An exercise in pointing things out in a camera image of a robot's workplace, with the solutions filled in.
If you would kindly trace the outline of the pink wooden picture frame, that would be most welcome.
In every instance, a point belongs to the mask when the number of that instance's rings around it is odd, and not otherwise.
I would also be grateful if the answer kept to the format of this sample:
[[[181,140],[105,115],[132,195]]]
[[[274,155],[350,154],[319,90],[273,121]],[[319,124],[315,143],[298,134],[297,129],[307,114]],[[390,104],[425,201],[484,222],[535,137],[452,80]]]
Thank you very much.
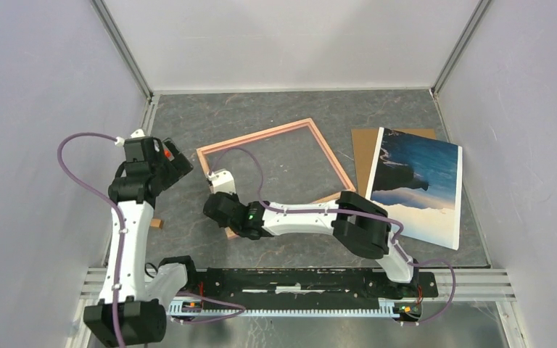
[[[204,174],[235,182],[243,203],[262,198],[287,203],[337,199],[355,185],[310,118],[214,140],[197,149]]]

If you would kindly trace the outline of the blue sea photo print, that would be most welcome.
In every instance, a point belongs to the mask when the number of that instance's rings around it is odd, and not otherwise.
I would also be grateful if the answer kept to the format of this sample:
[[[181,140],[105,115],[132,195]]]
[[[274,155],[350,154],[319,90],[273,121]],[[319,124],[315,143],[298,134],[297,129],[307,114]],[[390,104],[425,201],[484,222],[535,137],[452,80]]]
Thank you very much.
[[[364,197],[404,225],[402,236],[459,248],[463,149],[380,128]]]

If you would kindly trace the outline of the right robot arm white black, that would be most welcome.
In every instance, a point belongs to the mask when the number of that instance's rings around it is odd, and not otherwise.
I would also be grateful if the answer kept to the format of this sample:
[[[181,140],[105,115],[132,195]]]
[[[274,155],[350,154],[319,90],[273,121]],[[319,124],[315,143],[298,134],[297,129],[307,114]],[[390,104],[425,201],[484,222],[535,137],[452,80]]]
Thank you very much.
[[[334,201],[315,204],[243,204],[237,194],[217,192],[209,195],[203,213],[219,227],[250,240],[294,233],[333,236],[352,254],[377,261],[394,293],[408,296],[418,288],[414,260],[392,232],[392,226],[402,229],[403,224],[355,192],[343,191]]]

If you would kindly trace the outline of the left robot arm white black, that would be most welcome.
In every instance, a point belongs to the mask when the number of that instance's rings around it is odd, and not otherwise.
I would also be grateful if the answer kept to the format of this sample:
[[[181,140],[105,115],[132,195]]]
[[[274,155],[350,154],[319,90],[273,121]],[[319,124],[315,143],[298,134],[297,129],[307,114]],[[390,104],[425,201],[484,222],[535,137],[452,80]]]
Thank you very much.
[[[107,189],[114,223],[107,272],[98,302],[83,312],[83,322],[106,347],[161,342],[172,298],[193,294],[199,285],[199,276],[178,257],[161,262],[155,278],[145,281],[156,199],[193,165],[171,138],[129,138],[123,149],[125,160]]]

